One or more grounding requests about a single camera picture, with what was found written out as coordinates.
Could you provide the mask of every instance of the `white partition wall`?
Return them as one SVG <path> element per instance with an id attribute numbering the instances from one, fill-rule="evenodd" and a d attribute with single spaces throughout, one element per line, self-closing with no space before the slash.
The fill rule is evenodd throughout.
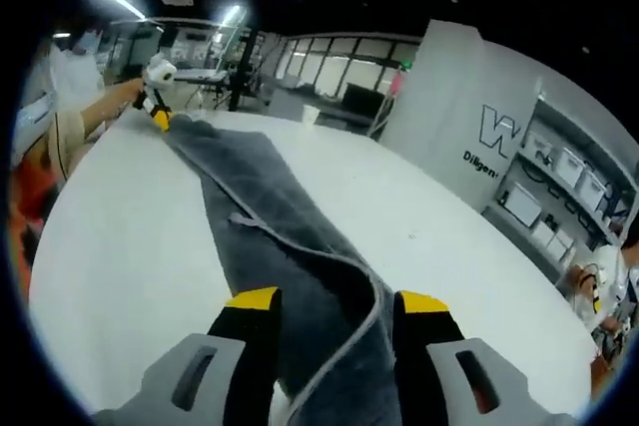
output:
<path id="1" fill-rule="evenodd" d="M 478 211 L 495 195 L 535 104 L 582 125 L 631 171 L 639 145 L 592 96 L 547 66 L 484 41 L 477 29 L 431 21 L 380 142 Z"/>
<path id="2" fill-rule="evenodd" d="M 538 92 L 532 73 L 504 75 L 516 53 L 497 47 L 473 27 L 431 21 L 380 139 L 478 211 L 507 171 Z"/>

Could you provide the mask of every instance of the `gray towel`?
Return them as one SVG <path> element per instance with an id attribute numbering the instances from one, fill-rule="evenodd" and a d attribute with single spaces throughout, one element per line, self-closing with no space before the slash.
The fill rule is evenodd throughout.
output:
<path id="1" fill-rule="evenodd" d="M 283 291 L 289 424 L 401 424 L 392 292 L 321 214 L 270 140 L 178 115 L 168 144 L 198 173 L 233 294 Z"/>

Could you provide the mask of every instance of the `round table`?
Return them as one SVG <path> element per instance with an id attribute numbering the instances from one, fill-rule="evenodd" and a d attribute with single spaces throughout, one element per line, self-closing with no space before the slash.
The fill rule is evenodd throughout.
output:
<path id="1" fill-rule="evenodd" d="M 590 335 L 535 265 L 454 194 L 366 137 L 258 115 L 198 115 L 265 133 L 391 288 L 446 302 L 465 337 L 519 368 L 550 412 L 583 411 L 596 354 Z M 118 407 L 149 365 L 206 332 L 229 298 L 198 177 L 144 113 L 126 112 L 79 165 L 44 228 L 30 289 L 44 350 L 88 411 Z"/>

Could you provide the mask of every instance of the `window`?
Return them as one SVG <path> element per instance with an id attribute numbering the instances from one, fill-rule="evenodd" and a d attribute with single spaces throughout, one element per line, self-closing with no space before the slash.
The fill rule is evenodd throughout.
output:
<path id="1" fill-rule="evenodd" d="M 284 74 L 287 71 L 287 65 L 289 64 L 289 59 L 291 58 L 291 54 L 293 53 L 293 46 L 295 43 L 295 40 L 291 40 L 287 43 L 284 53 L 282 54 L 282 58 L 280 59 L 280 63 L 278 64 L 278 71 L 276 72 L 277 79 L 281 79 L 284 77 Z"/>
<path id="2" fill-rule="evenodd" d="M 349 54 L 352 52 L 352 48 L 355 46 L 355 39 L 343 39 L 338 38 L 332 41 L 330 51 L 340 54 Z"/>
<path id="3" fill-rule="evenodd" d="M 153 57 L 158 51 L 158 45 L 160 43 L 160 36 L 162 33 L 156 29 L 148 29 L 144 32 L 139 32 L 138 36 L 131 48 L 130 64 L 144 65 L 149 62 L 149 59 Z"/>
<path id="4" fill-rule="evenodd" d="M 187 32 L 187 40 L 192 40 L 194 42 L 206 42 L 208 34 L 206 32 L 196 33 L 196 32 Z"/>
<path id="5" fill-rule="evenodd" d="M 399 62 L 412 62 L 417 53 L 417 45 L 414 44 L 397 44 L 395 51 L 392 53 L 392 60 Z"/>
<path id="6" fill-rule="evenodd" d="M 313 52 L 325 52 L 328 50 L 328 44 L 330 43 L 329 38 L 317 37 L 313 39 L 313 44 L 311 45 L 311 50 Z"/>
<path id="7" fill-rule="evenodd" d="M 316 80 L 318 70 L 321 65 L 321 58 L 323 54 L 307 54 L 307 60 L 302 67 L 302 73 L 300 77 L 305 84 L 313 84 Z"/>
<path id="8" fill-rule="evenodd" d="M 347 63 L 347 57 L 326 57 L 319 72 L 316 90 L 322 94 L 334 96 Z"/>
<path id="9" fill-rule="evenodd" d="M 361 39 L 357 46 L 358 55 L 368 55 L 378 59 L 385 59 L 390 50 L 390 42 L 383 40 Z"/>
<path id="10" fill-rule="evenodd" d="M 304 57 L 306 55 L 307 54 L 302 54 L 300 52 L 293 52 L 293 57 L 291 58 L 291 63 L 289 64 L 287 74 L 298 77 L 300 75 L 300 69 L 302 68 L 302 62 L 304 61 Z"/>
<path id="11" fill-rule="evenodd" d="M 308 52 L 312 39 L 299 39 L 296 46 L 296 52 Z"/>
<path id="12" fill-rule="evenodd" d="M 386 95 L 388 89 L 390 88 L 390 84 L 392 83 L 392 79 L 394 79 L 397 71 L 395 69 L 391 69 L 386 67 L 381 75 L 381 80 L 379 81 L 379 85 L 377 86 L 377 91 Z"/>
<path id="13" fill-rule="evenodd" d="M 365 62 L 362 60 L 353 60 L 348 66 L 348 71 L 343 78 L 341 87 L 339 88 L 339 97 L 343 97 L 348 84 L 359 85 L 365 89 L 374 89 L 375 82 L 381 73 L 381 66 L 375 62 Z"/>

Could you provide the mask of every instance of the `gray gripper housing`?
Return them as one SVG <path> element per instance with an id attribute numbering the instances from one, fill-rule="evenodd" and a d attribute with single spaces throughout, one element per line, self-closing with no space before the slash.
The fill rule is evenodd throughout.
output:
<path id="1" fill-rule="evenodd" d="M 478 338 L 426 346 L 443 389 L 450 426 L 572 426 L 567 414 L 551 414 L 528 393 L 528 379 Z M 471 384 L 486 392 L 494 409 L 482 414 Z"/>
<path id="2" fill-rule="evenodd" d="M 191 334 L 149 366 L 130 401 L 93 419 L 102 426 L 222 426 L 244 347 L 235 339 Z"/>

